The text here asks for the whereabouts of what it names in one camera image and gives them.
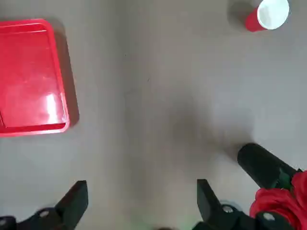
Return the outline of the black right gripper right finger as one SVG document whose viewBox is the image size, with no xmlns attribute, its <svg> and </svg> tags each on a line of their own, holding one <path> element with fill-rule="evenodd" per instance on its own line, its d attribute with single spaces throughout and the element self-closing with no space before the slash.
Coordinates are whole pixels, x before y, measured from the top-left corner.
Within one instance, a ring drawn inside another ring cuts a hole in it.
<svg viewBox="0 0 307 230">
<path fill-rule="evenodd" d="M 206 179 L 197 180 L 197 205 L 202 217 L 195 230 L 292 230 L 275 212 L 260 212 L 255 218 L 232 205 L 221 204 Z"/>
</svg>

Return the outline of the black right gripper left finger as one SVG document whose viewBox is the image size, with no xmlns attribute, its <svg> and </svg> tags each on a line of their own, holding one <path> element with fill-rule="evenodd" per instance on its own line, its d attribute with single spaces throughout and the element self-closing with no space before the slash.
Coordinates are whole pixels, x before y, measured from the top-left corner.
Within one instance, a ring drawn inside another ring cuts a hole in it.
<svg viewBox="0 0 307 230">
<path fill-rule="evenodd" d="M 1 216 L 2 230 L 73 230 L 88 207 L 88 186 L 77 181 L 54 206 L 46 207 L 31 217 L 17 222 L 14 216 Z"/>
</svg>

